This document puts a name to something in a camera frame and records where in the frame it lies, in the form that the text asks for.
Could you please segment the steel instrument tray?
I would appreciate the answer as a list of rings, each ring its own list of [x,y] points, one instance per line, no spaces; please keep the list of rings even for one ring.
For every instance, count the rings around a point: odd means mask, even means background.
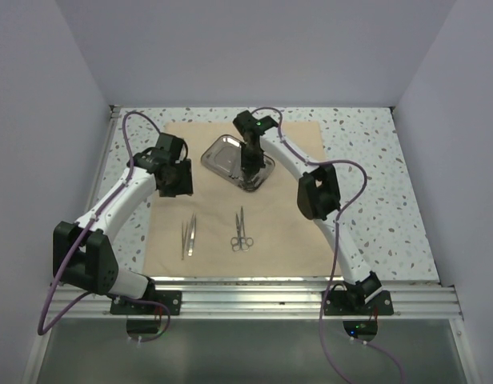
[[[255,192],[271,176],[275,161],[264,155],[265,167],[246,181],[241,167],[240,140],[224,134],[219,136],[201,156],[201,164],[211,172],[246,192]]]

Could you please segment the steel tweezers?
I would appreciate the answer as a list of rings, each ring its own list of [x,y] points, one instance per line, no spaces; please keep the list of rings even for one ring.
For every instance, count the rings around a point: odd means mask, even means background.
[[[189,227],[188,242],[187,242],[187,256],[191,257],[194,252],[194,238],[196,227],[196,214],[192,215]]]
[[[184,261],[186,254],[186,236],[187,236],[187,222],[182,223],[182,251],[181,251],[181,260]]]

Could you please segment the beige surgical cloth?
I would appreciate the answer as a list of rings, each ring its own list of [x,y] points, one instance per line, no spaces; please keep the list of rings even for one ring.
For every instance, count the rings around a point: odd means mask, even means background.
[[[331,272],[333,251],[321,230],[297,207],[298,182],[282,165],[255,192],[240,190],[206,169],[201,157],[229,122],[171,122],[192,161],[194,193],[154,195],[144,274],[206,277],[315,277]]]

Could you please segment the steel surgical scissors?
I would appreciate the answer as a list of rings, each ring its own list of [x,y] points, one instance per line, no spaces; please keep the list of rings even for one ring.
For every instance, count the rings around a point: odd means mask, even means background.
[[[254,245],[254,239],[252,237],[247,236],[246,234],[243,206],[241,206],[240,208],[238,220],[239,220],[239,236],[240,236],[241,250],[248,251]]]

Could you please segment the steel forceps with rings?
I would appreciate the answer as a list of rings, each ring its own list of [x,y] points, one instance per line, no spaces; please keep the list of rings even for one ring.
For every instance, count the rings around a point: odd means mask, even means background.
[[[242,250],[242,231],[239,216],[235,215],[236,235],[230,239],[231,249],[234,252]]]

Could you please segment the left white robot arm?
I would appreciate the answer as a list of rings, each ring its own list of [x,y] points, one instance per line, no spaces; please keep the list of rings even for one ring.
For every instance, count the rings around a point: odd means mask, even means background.
[[[191,160],[128,166],[101,201],[73,223],[60,222],[53,234],[53,284],[66,283],[91,294],[125,296],[139,314],[156,306],[150,279],[118,265],[112,243],[129,217],[155,191],[162,197],[193,194]]]

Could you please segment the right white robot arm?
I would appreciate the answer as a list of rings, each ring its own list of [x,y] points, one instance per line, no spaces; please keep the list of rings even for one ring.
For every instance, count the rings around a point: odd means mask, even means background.
[[[266,151],[298,181],[297,206],[302,215],[322,231],[339,265],[346,287],[347,305],[356,314],[365,314],[375,305],[382,284],[364,260],[349,230],[341,225],[347,205],[340,203],[339,183],[331,162],[318,162],[285,135],[268,130],[259,136],[244,134],[242,152],[249,171],[257,170]]]

